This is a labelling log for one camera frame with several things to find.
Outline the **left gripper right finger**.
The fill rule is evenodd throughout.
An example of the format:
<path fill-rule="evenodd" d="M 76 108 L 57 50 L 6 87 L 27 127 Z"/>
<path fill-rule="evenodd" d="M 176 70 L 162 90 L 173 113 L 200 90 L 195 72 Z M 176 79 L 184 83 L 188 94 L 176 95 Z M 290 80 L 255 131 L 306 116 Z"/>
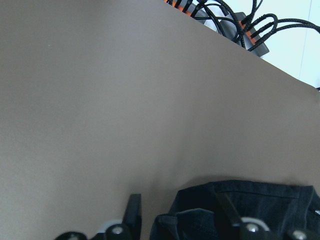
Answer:
<path fill-rule="evenodd" d="M 242 219 L 236 210 L 235 206 L 224 193 L 215 194 L 215 209 L 216 222 L 222 227 L 239 227 L 242 224 Z"/>

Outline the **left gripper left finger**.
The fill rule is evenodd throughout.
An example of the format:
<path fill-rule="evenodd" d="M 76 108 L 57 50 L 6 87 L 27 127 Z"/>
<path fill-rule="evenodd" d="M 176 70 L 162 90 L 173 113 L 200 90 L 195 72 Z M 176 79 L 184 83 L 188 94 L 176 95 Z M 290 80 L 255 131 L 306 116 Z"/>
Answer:
<path fill-rule="evenodd" d="M 142 195 L 139 193 L 129 196 L 122 223 L 128 228 L 131 238 L 139 240 L 142 231 Z"/>

